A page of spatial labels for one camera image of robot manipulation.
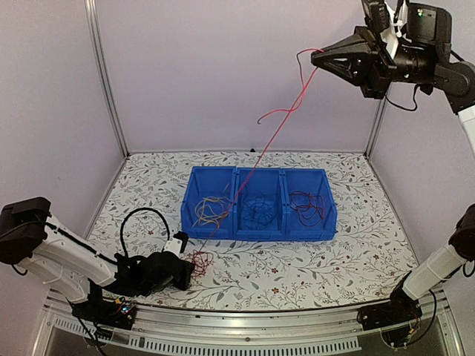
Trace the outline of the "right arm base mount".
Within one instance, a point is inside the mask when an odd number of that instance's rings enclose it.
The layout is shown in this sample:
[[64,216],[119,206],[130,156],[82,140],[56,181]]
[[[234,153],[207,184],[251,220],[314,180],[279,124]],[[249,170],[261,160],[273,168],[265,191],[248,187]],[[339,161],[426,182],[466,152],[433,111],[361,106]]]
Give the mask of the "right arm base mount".
[[408,297],[400,283],[391,292],[387,302],[361,307],[356,319],[365,331],[403,323],[402,327],[381,334],[382,340],[388,346],[398,349],[410,344],[420,327],[421,316],[422,310],[418,300]]

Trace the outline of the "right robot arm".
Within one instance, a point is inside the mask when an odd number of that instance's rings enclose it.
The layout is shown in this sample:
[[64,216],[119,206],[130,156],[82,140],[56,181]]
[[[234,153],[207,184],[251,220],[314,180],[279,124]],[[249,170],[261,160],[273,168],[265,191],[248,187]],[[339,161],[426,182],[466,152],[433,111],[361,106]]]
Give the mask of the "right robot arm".
[[[441,90],[474,143],[474,64],[452,62],[451,14],[441,8],[398,1],[363,1],[363,26],[351,36],[310,56],[312,64],[361,89],[364,97],[383,99],[394,82],[406,82],[426,95]],[[474,207],[456,224],[448,243],[408,272],[384,307],[389,323],[400,323],[413,304],[467,262],[474,261]]]

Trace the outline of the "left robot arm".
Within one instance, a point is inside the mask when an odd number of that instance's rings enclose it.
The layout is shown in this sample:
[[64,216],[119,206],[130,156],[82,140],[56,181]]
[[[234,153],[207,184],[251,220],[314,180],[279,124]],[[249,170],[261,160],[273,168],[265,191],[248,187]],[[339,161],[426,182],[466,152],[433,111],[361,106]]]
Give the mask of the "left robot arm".
[[44,197],[1,209],[1,262],[35,274],[72,303],[81,303],[95,322],[105,321],[111,311],[92,293],[94,286],[124,297],[148,296],[168,286],[185,291],[194,271],[194,264],[180,257],[187,242],[180,231],[148,256],[123,252],[106,257],[61,224]]

